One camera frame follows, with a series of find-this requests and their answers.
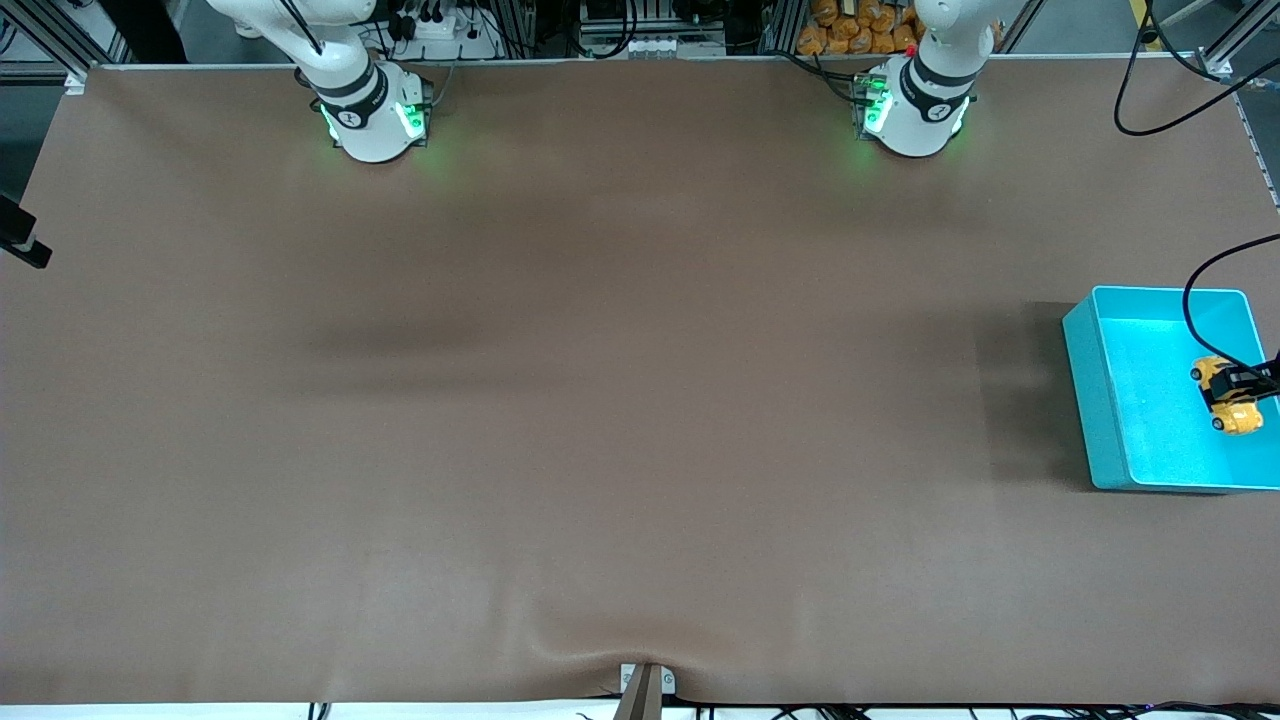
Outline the yellow beetle toy car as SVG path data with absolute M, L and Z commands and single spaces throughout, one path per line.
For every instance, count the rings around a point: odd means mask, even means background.
M 1265 425 L 1265 416 L 1258 402 L 1213 404 L 1212 374 L 1224 364 L 1225 357 L 1206 356 L 1197 359 L 1190 368 L 1190 378 L 1196 382 L 1204 406 L 1210 413 L 1212 428 L 1226 436 L 1248 436 Z

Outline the turquoise plastic bin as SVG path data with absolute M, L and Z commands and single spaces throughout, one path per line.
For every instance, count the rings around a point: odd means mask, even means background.
M 1248 361 L 1265 359 L 1247 296 L 1196 290 L 1198 332 Z M 1190 336 L 1181 290 L 1102 284 L 1062 319 L 1091 480 L 1100 489 L 1280 492 L 1280 397 L 1248 436 L 1212 428 L 1190 368 L 1211 356 Z

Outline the white power strip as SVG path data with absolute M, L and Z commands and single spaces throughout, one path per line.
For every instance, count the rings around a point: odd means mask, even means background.
M 508 56 L 494 15 L 479 6 L 447 6 L 439 12 L 420 8 L 401 13 L 396 28 L 399 38 L 390 56 L 399 61 L 483 61 Z

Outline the brown table mat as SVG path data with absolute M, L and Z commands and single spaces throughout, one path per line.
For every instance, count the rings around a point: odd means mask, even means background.
M 0 703 L 1280 702 L 1280 493 L 1091 487 L 1061 318 L 1280 231 L 1236 108 L 1000 58 L 910 160 L 785 61 L 101 69 L 0 260 Z

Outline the electronics unit with white connectors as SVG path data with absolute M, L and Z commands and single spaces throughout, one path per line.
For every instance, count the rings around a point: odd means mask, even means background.
M 731 0 L 568 0 L 575 51 L 593 59 L 723 56 Z

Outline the aluminium frame strut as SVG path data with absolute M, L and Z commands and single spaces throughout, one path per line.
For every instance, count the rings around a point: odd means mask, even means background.
M 1239 12 L 1198 51 L 1206 70 L 1238 85 L 1234 99 L 1280 211 L 1280 0 L 1226 0 Z
M 108 54 L 91 33 L 55 0 L 8 1 L 12 18 L 70 79 L 83 83 L 90 70 L 108 64 Z

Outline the grey bar under bracket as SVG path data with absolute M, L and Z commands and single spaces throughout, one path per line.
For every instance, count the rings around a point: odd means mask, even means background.
M 628 689 L 621 696 L 612 720 L 662 720 L 663 694 L 660 683 L 652 679 L 652 667 L 641 665 Z

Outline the metal clamp bracket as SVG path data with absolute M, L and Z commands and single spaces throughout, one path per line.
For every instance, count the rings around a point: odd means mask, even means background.
M 672 669 L 654 664 L 646 664 L 646 666 L 652 667 L 652 679 L 660 683 L 663 696 L 675 696 L 677 693 L 677 678 Z M 628 689 L 631 680 L 640 674 L 640 664 L 622 664 L 620 666 L 620 693 L 623 694 Z

